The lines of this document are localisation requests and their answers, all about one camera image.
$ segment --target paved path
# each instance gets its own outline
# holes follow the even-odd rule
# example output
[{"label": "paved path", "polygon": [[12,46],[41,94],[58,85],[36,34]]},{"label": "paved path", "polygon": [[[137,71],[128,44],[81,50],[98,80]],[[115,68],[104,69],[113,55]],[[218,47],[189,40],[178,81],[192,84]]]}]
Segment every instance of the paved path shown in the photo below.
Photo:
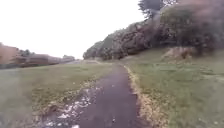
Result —
[{"label": "paved path", "polygon": [[145,128],[138,117],[137,96],[122,66],[101,78],[92,88],[49,116],[42,128]]}]

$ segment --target green grass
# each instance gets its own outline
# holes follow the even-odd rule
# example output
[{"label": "green grass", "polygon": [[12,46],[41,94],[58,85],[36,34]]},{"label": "green grass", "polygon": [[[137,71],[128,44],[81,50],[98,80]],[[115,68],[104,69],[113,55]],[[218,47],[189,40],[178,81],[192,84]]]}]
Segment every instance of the green grass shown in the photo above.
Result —
[{"label": "green grass", "polygon": [[139,77],[143,93],[157,101],[169,128],[224,127],[224,54],[192,62],[161,62],[164,52],[124,59]]},{"label": "green grass", "polygon": [[109,64],[67,64],[0,71],[0,127],[31,127],[52,101],[75,95],[110,70]]}]

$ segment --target tree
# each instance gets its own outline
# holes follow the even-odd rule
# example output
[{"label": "tree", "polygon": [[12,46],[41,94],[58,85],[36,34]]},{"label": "tree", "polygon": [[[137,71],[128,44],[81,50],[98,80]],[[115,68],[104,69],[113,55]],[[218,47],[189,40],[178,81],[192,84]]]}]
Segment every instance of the tree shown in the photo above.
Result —
[{"label": "tree", "polygon": [[153,18],[161,8],[177,3],[177,0],[140,0],[139,7],[147,18]]},{"label": "tree", "polygon": [[20,50],[20,55],[21,55],[22,57],[28,57],[28,56],[30,56],[31,54],[33,54],[33,53],[31,53],[28,49],[25,50],[25,51]]}]

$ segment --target distant tree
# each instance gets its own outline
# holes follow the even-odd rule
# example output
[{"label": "distant tree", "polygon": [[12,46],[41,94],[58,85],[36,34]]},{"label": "distant tree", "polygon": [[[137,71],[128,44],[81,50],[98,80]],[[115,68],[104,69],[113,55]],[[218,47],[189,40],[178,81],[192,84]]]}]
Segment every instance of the distant tree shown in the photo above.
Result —
[{"label": "distant tree", "polygon": [[22,57],[28,57],[28,56],[30,56],[31,54],[33,54],[33,53],[31,53],[28,49],[27,50],[20,50],[20,55],[22,56]]}]

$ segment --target sky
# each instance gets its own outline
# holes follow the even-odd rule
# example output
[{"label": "sky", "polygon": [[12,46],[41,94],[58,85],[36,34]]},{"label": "sky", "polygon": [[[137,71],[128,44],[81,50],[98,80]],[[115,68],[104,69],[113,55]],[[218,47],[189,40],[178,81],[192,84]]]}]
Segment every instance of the sky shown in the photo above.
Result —
[{"label": "sky", "polygon": [[95,42],[144,19],[139,0],[0,0],[0,42],[82,58]]}]

